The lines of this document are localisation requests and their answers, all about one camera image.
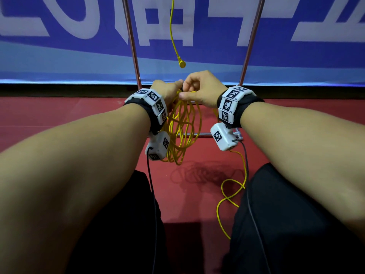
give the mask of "light blue stripe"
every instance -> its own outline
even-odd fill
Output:
[[[136,84],[131,57],[0,42],[0,82],[62,84]],[[237,84],[242,66],[139,58],[141,79],[151,84],[184,79],[191,72],[210,70],[224,84]],[[249,66],[245,85],[364,86],[363,68],[286,68]]]

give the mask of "wristband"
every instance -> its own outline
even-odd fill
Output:
[[[140,89],[129,96],[124,105],[130,103],[138,104],[146,110],[151,120],[150,132],[154,135],[158,134],[165,124],[167,116],[167,107],[162,96],[153,89]]]
[[[218,118],[229,129],[241,128],[240,119],[244,110],[254,102],[264,102],[247,88],[229,87],[217,100]]]

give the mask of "hand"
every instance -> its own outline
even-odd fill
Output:
[[[180,88],[182,86],[183,80],[178,80],[176,82],[171,82],[168,84],[161,80],[155,80],[151,85],[151,88],[162,95],[166,106],[168,107],[176,97],[176,92],[180,91]]]
[[[185,80],[179,94],[180,100],[194,101],[210,108],[217,108],[218,97],[227,87],[210,71],[191,73]]]

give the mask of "leg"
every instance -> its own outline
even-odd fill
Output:
[[[157,204],[155,273],[170,273],[165,230]],[[66,273],[151,273],[155,248],[153,197],[144,173],[134,171],[124,189],[92,220],[77,242]]]
[[[271,164],[257,171],[235,215],[223,273],[363,273],[365,247]]]

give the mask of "black wrist strap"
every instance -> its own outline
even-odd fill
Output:
[[[217,100],[217,107],[219,108],[220,104],[221,104],[221,101],[222,101],[222,95],[226,93],[223,92],[219,97],[218,97],[218,100]],[[265,102],[263,99],[255,96],[254,94],[248,94],[248,95],[245,95],[242,99],[240,99],[238,101],[238,104],[237,104],[237,107],[235,109],[235,112],[233,113],[233,124],[230,124],[228,123],[227,121],[223,120],[223,119],[220,119],[223,123],[226,124],[226,127],[228,129],[232,129],[232,128],[241,128],[241,123],[240,123],[240,120],[241,120],[241,116],[242,114],[244,113],[244,110],[249,106],[251,105],[252,103],[255,103],[255,102]]]
[[[152,106],[149,105],[143,99],[138,99],[138,98],[132,98],[124,103],[124,105],[128,105],[128,104],[138,104],[142,108],[144,108],[144,110],[148,113],[148,116],[150,117],[150,121],[151,121],[150,132],[152,132],[154,135],[157,135],[159,130],[161,130],[163,124],[160,125],[158,123],[157,115],[155,115],[155,113],[153,112]]]

